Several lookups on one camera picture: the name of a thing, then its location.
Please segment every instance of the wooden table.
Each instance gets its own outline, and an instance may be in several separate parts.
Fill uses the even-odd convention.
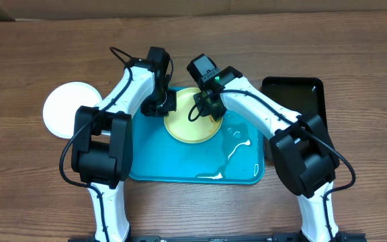
[[[267,76],[322,79],[331,138],[357,172],[353,188],[333,195],[337,224],[387,241],[387,12],[0,23],[0,241],[94,233],[89,193],[61,179],[66,140],[47,131],[42,106],[73,80],[107,95],[123,74],[109,46],[138,57],[164,47],[173,85],[194,86],[185,68],[201,53],[256,87]],[[336,185],[349,178],[341,165]],[[259,235],[301,225],[295,196],[270,165],[254,186],[129,179],[125,187],[134,235]]]

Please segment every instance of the yellow plate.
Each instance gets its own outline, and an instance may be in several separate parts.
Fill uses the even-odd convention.
[[[190,122],[187,119],[189,111],[195,104],[194,95],[201,92],[197,87],[189,87],[177,92],[177,110],[169,112],[164,117],[165,128],[181,142],[200,143],[212,138],[222,125],[223,118],[214,121],[211,116],[199,117]],[[192,112],[192,118],[198,115],[198,110]]]

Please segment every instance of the blue tray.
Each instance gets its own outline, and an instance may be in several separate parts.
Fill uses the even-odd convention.
[[[203,184],[259,182],[265,173],[263,135],[234,112],[227,111],[223,118],[211,139],[187,144],[168,133],[163,118],[137,112],[132,119],[134,161],[130,177]]]

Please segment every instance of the yellow disc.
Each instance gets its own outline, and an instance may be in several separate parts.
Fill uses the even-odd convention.
[[[197,87],[189,87],[177,92],[177,110],[168,113],[164,117],[165,128],[168,132],[181,142],[200,143],[212,138],[222,125],[223,118],[214,121],[211,116],[199,117],[190,122],[187,119],[189,111],[195,104],[194,95],[199,93]],[[191,117],[198,115],[198,109],[192,112]]]

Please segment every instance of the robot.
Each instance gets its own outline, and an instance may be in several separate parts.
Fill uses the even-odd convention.
[[[95,212],[94,237],[69,241],[100,242],[175,242],[175,241],[366,241],[365,234],[339,231],[333,217],[331,192],[339,159],[331,138],[319,116],[302,116],[280,106],[255,89],[233,67],[219,69],[201,54],[187,66],[201,92],[194,96],[198,116],[218,120],[225,111],[242,115],[269,139],[275,170],[282,183],[298,198],[302,215],[299,233],[276,233],[262,237],[160,238],[130,236],[130,224],[124,210],[124,181],[131,169],[132,117],[140,110],[145,116],[161,117],[177,108],[175,91],[169,90],[171,76],[166,75],[170,56],[163,48],[151,47],[146,58],[130,58],[122,80],[95,107],[81,106],[75,115],[74,135],[60,159],[65,181],[88,188]],[[110,143],[91,140],[91,135],[110,135]],[[64,157],[70,146],[72,169],[81,183],[68,179],[63,171]]]

